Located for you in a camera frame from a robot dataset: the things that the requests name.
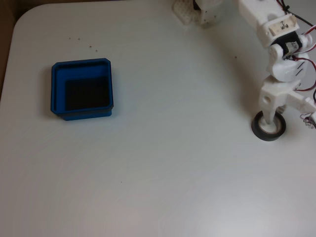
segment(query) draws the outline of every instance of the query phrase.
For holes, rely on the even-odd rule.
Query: blue plastic tray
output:
[[[101,58],[56,63],[52,67],[50,106],[64,120],[110,116],[111,62]]]

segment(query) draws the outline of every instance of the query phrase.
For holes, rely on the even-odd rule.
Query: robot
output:
[[[198,22],[201,25],[215,24],[222,14],[224,0],[176,0],[173,5],[175,15],[184,25]],[[264,48],[269,52],[267,71],[259,95],[259,112],[252,121],[254,134],[264,141],[278,139],[286,130],[285,119],[281,115],[286,106],[299,110],[306,126],[316,128],[316,90],[314,99],[297,91],[306,75],[309,63],[316,70],[316,64],[309,59],[308,52],[316,48],[309,34],[316,26],[303,35],[297,30],[296,15],[288,11],[284,1],[279,0],[235,0],[240,15],[251,25]]]

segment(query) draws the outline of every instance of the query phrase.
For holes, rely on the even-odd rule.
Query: white tabletop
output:
[[[172,2],[43,5],[18,21],[0,103],[1,237],[316,235],[316,132],[293,109],[275,142],[250,128],[268,75],[255,32],[231,3],[220,24],[184,28]],[[287,3],[316,22],[312,0]],[[113,115],[56,117],[52,65],[104,57]]]

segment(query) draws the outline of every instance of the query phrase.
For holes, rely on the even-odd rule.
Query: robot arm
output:
[[[310,35],[298,35],[299,25],[293,14],[285,14],[276,0],[234,0],[239,13],[256,31],[262,46],[268,49],[270,76],[264,80],[259,96],[262,110],[253,121],[254,133],[262,140],[277,139],[285,129],[277,129],[278,134],[271,135],[261,129],[260,121],[264,118],[267,124],[273,123],[279,107],[289,105],[302,114],[312,114],[304,122],[316,127],[316,103],[313,99],[298,94],[296,89],[305,77],[308,63],[297,58],[309,59],[307,53],[298,53],[312,46]],[[173,10],[183,24],[192,21],[199,24],[214,24],[222,15],[224,0],[177,0]]]

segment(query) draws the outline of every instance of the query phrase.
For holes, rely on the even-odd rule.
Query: cable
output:
[[[306,60],[306,61],[311,62],[312,65],[314,66],[314,69],[315,69],[315,72],[316,72],[316,64],[315,64],[312,60],[310,60],[310,59],[308,59],[308,58],[297,58],[297,57],[295,57],[295,56],[293,56],[293,59],[294,59],[294,61]],[[313,85],[312,87],[307,88],[307,89],[304,89],[304,90],[296,90],[296,91],[305,92],[305,91],[313,90],[313,89],[315,89],[315,88],[316,88],[316,80],[315,80],[315,83],[314,83],[314,85]]]
[[[310,32],[312,32],[313,30],[316,29],[316,25],[315,26],[312,26],[306,33],[305,35],[308,35]]]
[[[312,23],[308,22],[307,20],[305,20],[304,18],[300,17],[299,15],[294,14],[293,12],[291,12],[289,10],[290,6],[286,6],[284,3],[284,0],[282,0],[282,3],[279,0],[276,0],[278,2],[278,4],[282,7],[283,11],[285,13],[290,13],[293,14],[297,19],[300,19],[301,21],[305,22],[306,24],[310,25],[311,27],[314,26]]]
[[[300,118],[301,118],[302,120],[305,120],[306,118],[308,118],[308,116],[307,116],[307,115],[311,115],[311,114],[312,114],[312,113],[303,114],[303,115],[301,115],[301,116],[300,116]]]
[[[314,50],[315,48],[316,48],[316,43],[310,49],[308,49],[304,52],[295,52],[295,53],[293,53],[293,55],[300,54],[300,53],[308,53],[308,52],[311,52],[312,50]]]

